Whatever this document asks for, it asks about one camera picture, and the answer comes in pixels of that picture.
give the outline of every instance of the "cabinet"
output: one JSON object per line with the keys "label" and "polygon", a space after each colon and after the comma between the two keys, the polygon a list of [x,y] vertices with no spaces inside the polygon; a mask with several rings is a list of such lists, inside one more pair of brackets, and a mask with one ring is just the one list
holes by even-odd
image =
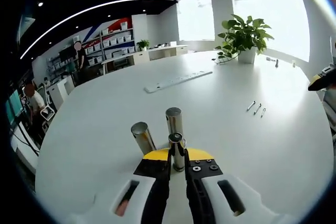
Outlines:
{"label": "cabinet", "polygon": [[132,58],[133,65],[150,61],[148,51],[135,52]]}
{"label": "cabinet", "polygon": [[184,55],[188,53],[188,46],[177,47],[176,48],[176,55]]}

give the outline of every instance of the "metal cylinder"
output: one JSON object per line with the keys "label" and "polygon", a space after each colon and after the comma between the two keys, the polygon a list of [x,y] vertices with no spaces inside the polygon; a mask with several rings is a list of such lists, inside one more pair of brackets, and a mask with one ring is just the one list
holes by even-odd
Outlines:
{"label": "metal cylinder", "polygon": [[184,170],[184,139],[183,135],[175,132],[169,135],[170,152],[173,156],[173,168],[182,172]]}
{"label": "metal cylinder", "polygon": [[169,108],[166,110],[166,119],[169,134],[179,132],[183,135],[182,129],[182,110],[179,108]]}
{"label": "metal cylinder", "polygon": [[131,132],[138,143],[143,155],[156,150],[148,125],[138,122],[131,127]]}

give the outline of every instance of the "person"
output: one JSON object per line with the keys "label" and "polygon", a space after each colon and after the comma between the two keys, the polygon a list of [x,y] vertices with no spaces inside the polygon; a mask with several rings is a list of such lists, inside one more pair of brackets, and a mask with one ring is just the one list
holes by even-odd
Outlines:
{"label": "person", "polygon": [[45,86],[45,88],[50,87],[50,81],[49,81],[48,77],[44,77],[44,86]]}
{"label": "person", "polygon": [[85,68],[89,66],[89,60],[87,58],[87,55],[85,53],[84,48],[82,47],[81,41],[77,41],[74,44],[74,48],[77,51],[78,54],[78,67],[79,67],[79,82],[80,84],[83,84],[86,82],[86,73],[85,73]]}
{"label": "person", "polygon": [[46,106],[45,102],[43,97],[35,91],[32,84],[25,86],[24,93],[28,97],[30,104],[31,135],[39,145],[42,145],[45,133],[42,129],[44,118],[41,116],[40,111]]}

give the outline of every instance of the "cable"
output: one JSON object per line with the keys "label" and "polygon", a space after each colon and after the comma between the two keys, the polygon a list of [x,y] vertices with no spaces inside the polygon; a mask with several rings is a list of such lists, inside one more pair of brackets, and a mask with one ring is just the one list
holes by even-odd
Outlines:
{"label": "cable", "polygon": [[[9,103],[9,107],[11,109],[11,113],[13,115],[15,115],[15,112],[14,112],[14,109],[13,109],[13,105],[12,105],[12,102],[11,102],[11,98],[9,96],[9,94],[7,94],[8,96],[8,103]],[[35,148],[33,148],[33,146],[31,145],[30,141],[27,139],[25,133],[23,132],[21,126],[20,126],[20,123],[17,124],[18,128],[20,129],[21,133],[22,133],[22,136],[25,138],[25,140],[27,141],[29,147],[33,150],[33,152],[36,154],[36,156],[38,156],[38,152],[35,150]]]}
{"label": "cable", "polygon": [[12,129],[11,129],[11,131],[12,131],[13,135],[14,135],[14,136],[15,136],[21,143],[23,143],[23,144],[29,146],[29,144],[23,142],[17,135],[15,135],[15,133],[14,133],[14,131],[13,131]]}

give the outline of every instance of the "power strip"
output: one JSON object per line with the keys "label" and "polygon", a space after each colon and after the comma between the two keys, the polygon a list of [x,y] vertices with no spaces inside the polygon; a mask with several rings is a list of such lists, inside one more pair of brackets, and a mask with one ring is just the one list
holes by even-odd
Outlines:
{"label": "power strip", "polygon": [[188,74],[186,76],[178,77],[178,78],[173,79],[173,80],[163,81],[163,82],[160,82],[160,83],[158,83],[154,86],[145,87],[144,89],[147,93],[154,93],[154,92],[157,92],[158,90],[165,89],[165,88],[168,88],[170,86],[180,84],[182,82],[190,81],[190,80],[196,79],[198,77],[206,76],[206,75],[211,74],[211,73],[213,73],[213,72],[212,71],[199,71],[199,72],[196,72],[196,73]]}

